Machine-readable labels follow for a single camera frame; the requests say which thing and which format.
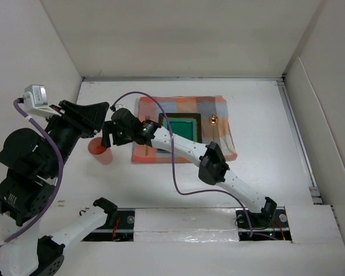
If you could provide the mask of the pink plastic cup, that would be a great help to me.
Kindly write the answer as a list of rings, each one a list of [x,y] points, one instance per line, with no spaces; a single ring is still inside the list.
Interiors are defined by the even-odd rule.
[[[88,152],[97,160],[100,164],[108,165],[113,161],[113,155],[110,148],[106,148],[101,144],[102,138],[93,138],[88,144]]]

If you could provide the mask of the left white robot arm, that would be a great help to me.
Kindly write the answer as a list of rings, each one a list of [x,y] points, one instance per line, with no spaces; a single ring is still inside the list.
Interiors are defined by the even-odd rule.
[[[92,206],[69,227],[53,235],[40,236],[40,221],[59,191],[64,165],[79,139],[99,133],[109,104],[76,105],[61,101],[44,106],[39,126],[25,100],[13,105],[32,123],[32,128],[12,132],[0,152],[0,163],[7,167],[0,184],[0,214],[3,242],[0,243],[0,275],[54,275],[64,262],[65,253],[98,227],[112,227],[117,206],[105,198]]]

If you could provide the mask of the gold spoon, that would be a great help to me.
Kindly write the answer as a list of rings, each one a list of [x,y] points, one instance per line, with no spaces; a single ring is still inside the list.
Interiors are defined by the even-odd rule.
[[[212,141],[216,141],[216,125],[217,125],[217,116],[215,114],[210,117],[210,124],[212,126]]]

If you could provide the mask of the orange blue checkered cloth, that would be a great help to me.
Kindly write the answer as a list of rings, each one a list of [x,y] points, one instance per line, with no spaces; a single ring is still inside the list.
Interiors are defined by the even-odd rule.
[[[212,141],[211,115],[217,116],[216,141],[225,156],[225,160],[232,161],[237,158],[235,146],[228,122],[227,101],[222,96],[215,97],[155,97],[166,113],[200,113],[202,122],[202,143],[210,144]],[[148,97],[136,100],[135,116],[140,121],[149,115],[150,120],[162,124],[167,129],[167,122],[163,118],[158,105]],[[134,163],[171,163],[171,153],[152,149],[145,156],[145,145],[133,144],[132,162]]]

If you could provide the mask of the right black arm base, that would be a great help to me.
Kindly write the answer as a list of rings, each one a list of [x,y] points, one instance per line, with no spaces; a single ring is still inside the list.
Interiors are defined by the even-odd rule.
[[[274,218],[267,221],[259,216],[248,213],[252,225],[253,234],[250,236],[251,228],[243,209],[235,210],[235,225],[238,228],[238,237],[241,242],[248,241],[292,241],[288,216],[284,207],[275,211]]]

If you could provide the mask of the gold fork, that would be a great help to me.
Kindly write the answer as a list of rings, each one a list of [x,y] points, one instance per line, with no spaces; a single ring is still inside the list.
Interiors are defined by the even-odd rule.
[[[145,120],[149,120],[149,119],[150,119],[149,115],[146,115],[146,116],[145,116]],[[146,146],[145,146],[145,156],[147,157],[148,154],[149,154],[149,146],[146,145]]]

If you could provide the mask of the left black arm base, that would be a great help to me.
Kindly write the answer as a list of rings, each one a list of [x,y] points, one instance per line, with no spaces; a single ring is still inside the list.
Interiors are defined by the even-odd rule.
[[[106,210],[106,223],[84,237],[83,242],[132,242],[134,240],[135,209],[120,209],[106,198],[95,200],[93,206],[100,206]]]

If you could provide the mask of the green square plate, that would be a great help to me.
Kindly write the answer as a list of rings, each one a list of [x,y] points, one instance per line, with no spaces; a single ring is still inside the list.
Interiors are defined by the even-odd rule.
[[[202,120],[200,113],[167,113],[174,134],[193,142],[202,143]]]

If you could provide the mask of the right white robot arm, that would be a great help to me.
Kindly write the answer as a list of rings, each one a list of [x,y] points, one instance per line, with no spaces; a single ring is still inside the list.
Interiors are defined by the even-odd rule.
[[[245,206],[257,224],[266,227],[275,220],[276,202],[242,181],[229,168],[217,143],[194,142],[171,133],[157,122],[140,121],[126,108],[110,109],[111,120],[104,123],[102,130],[104,147],[136,143],[171,153],[172,162],[182,157],[198,167],[198,178],[203,183],[219,187],[219,193],[233,196]]]

